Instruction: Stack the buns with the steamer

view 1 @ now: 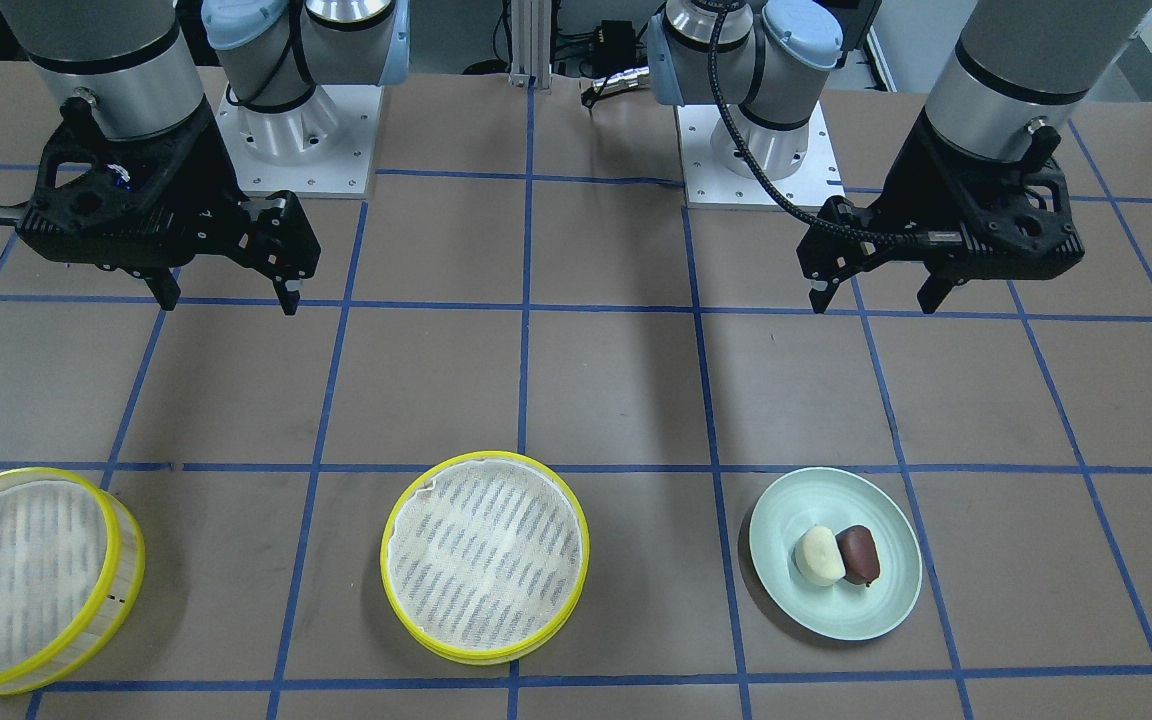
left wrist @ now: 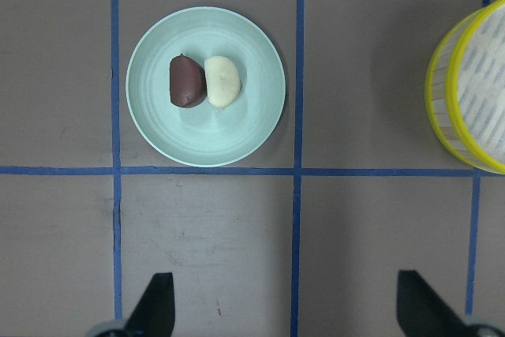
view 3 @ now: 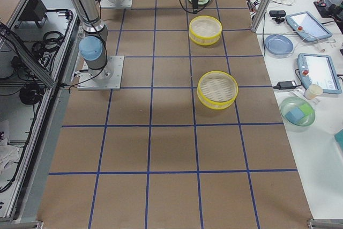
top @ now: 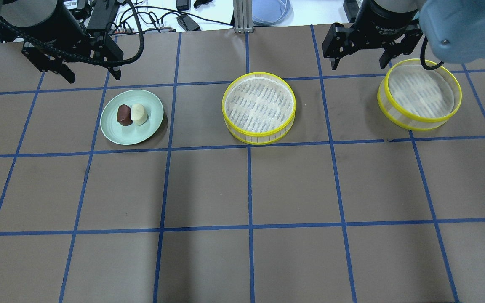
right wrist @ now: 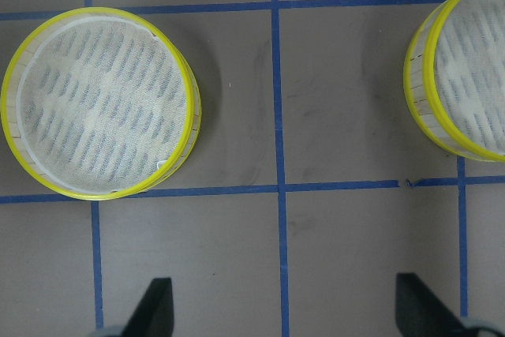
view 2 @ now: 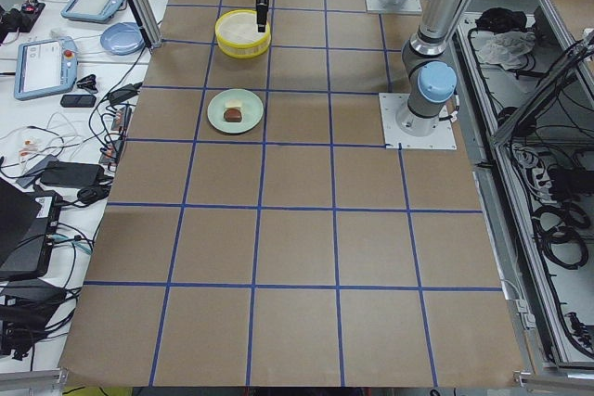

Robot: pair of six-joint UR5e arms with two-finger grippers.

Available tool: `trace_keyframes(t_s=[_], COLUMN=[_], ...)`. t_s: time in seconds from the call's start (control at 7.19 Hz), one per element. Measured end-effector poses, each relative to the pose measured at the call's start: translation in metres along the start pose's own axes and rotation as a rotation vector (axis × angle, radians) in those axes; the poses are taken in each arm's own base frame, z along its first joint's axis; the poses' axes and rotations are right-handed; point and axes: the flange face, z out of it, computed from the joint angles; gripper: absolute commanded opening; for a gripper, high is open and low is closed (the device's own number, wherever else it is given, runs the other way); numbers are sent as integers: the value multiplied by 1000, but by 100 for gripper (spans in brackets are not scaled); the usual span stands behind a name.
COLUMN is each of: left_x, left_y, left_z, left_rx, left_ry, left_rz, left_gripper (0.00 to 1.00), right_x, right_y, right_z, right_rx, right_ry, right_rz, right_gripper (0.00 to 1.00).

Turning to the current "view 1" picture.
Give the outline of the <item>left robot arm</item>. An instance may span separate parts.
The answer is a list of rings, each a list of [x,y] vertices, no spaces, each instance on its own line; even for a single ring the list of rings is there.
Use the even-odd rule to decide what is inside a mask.
[[[814,313],[886,263],[920,263],[932,314],[972,281],[1049,281],[1084,258],[1055,160],[1061,128],[1152,13],[1152,1],[979,1],[867,209],[818,211],[778,190],[846,29],[814,1],[667,1],[646,26],[657,100],[718,111],[718,154],[806,223],[797,260]]]

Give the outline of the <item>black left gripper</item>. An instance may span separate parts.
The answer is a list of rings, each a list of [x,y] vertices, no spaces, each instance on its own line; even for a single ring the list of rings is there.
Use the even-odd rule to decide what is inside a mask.
[[[1048,281],[1071,270],[1085,247],[1053,158],[1061,141],[1043,123],[1021,129],[1020,161],[979,159],[945,141],[922,111],[872,205],[835,197],[819,210],[823,220],[886,240],[846,240],[812,228],[799,242],[814,314],[826,313],[854,275],[886,263],[929,270],[916,291],[923,314],[934,314],[967,281]]]

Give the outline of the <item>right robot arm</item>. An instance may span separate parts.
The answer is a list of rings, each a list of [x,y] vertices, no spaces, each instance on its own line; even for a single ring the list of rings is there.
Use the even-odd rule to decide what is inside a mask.
[[[321,256],[296,192],[244,192],[174,1],[1,1],[61,122],[28,200],[0,209],[51,263],[124,272],[164,310],[173,270],[223,256],[270,279],[285,314]],[[410,68],[407,1],[202,1],[248,156],[306,167],[346,142],[332,86],[384,88]]]

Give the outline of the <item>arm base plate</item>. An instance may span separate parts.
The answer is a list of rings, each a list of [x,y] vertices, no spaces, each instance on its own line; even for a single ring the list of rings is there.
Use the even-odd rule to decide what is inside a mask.
[[[756,164],[791,204],[814,213],[824,200],[846,194],[823,105],[814,105],[806,126],[791,131],[755,126],[737,108],[730,113]],[[689,209],[780,209],[740,158],[717,106],[681,106],[675,115]]]
[[[302,199],[365,200],[384,99],[379,86],[320,86],[279,114],[221,100],[218,127],[238,188],[251,197],[288,190]]]

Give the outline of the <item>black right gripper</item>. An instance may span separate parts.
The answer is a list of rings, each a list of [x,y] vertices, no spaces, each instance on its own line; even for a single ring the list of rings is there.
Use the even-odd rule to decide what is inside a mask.
[[[241,190],[209,105],[132,141],[106,136],[78,97],[60,113],[17,227],[28,247],[55,263],[143,272],[165,313],[180,300],[172,268],[223,256],[270,278],[283,314],[297,313],[321,255],[314,229],[291,191]]]

